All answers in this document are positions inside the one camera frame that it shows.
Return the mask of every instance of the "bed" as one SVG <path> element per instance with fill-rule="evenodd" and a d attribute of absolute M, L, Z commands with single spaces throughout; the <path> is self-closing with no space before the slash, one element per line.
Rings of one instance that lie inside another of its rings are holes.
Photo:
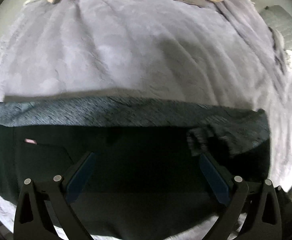
<path fill-rule="evenodd" d="M 143 7 L 146 2 L 151 5 Z M 98 22 L 107 15 L 107 21 Z M 262 108 L 271 129 L 269 178 L 288 191 L 292 52 L 284 53 L 276 35 L 249 0 L 207 8 L 173 0 L 62 0 L 58 5 L 40 0 L 22 10 L 1 40 L 0 102 L 96 95 Z M 11 231 L 15 208 L 0 197 L 0 220 Z M 204 235 L 215 220 L 179 239 Z"/>

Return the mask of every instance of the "pocket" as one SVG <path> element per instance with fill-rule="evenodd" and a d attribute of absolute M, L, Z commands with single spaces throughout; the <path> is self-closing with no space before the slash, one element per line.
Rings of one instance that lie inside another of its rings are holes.
<path fill-rule="evenodd" d="M 16 142 L 16 174 L 19 187 L 30 178 L 36 182 L 52 180 L 64 175 L 73 165 L 66 149 L 61 146 Z"/>

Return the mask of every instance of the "silver screw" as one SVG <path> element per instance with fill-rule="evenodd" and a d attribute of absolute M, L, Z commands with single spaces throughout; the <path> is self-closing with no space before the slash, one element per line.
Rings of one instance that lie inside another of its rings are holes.
<path fill-rule="evenodd" d="M 28 185 L 31 182 L 31 179 L 25 179 L 24 184 Z"/>
<path fill-rule="evenodd" d="M 235 180 L 236 182 L 242 182 L 242 181 L 243 181 L 242 177 L 240 177 L 240 176 L 235 176 L 235 177 L 234 177 L 234 180 Z"/>
<path fill-rule="evenodd" d="M 56 175 L 55 177 L 54 177 L 54 181 L 60 181 L 61 180 L 61 176 L 60 175 Z"/>
<path fill-rule="evenodd" d="M 265 180 L 265 184 L 270 186 L 270 185 L 272 185 L 272 181 L 270 179 L 266 179 Z"/>

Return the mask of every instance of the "black garment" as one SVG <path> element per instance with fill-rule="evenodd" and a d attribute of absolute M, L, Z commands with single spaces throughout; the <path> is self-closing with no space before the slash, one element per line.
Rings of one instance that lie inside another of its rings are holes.
<path fill-rule="evenodd" d="M 65 174 L 83 153 L 97 152 L 96 170 L 72 204 L 89 233 L 128 240 L 165 239 L 220 209 L 209 195 L 197 157 L 191 157 L 187 130 L 0 125 L 0 195 L 17 203 L 26 178 L 50 180 Z M 37 145 L 25 143 L 26 138 Z M 212 153 L 229 156 L 223 152 L 225 147 L 212 145 Z M 264 150 L 269 158 L 269 144 Z M 255 155 L 246 153 L 244 163 L 238 162 L 240 156 L 229 163 L 238 164 L 236 174 L 245 178 L 249 176 L 245 162 Z M 49 211 L 58 225 L 51 206 Z"/>

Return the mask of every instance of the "pink tag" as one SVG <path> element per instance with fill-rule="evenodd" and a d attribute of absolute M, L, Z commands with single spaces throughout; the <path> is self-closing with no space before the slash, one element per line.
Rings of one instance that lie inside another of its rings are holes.
<path fill-rule="evenodd" d="M 35 140 L 32 139 L 25 139 L 26 143 L 32 143 L 32 144 L 37 144 L 37 142 Z"/>

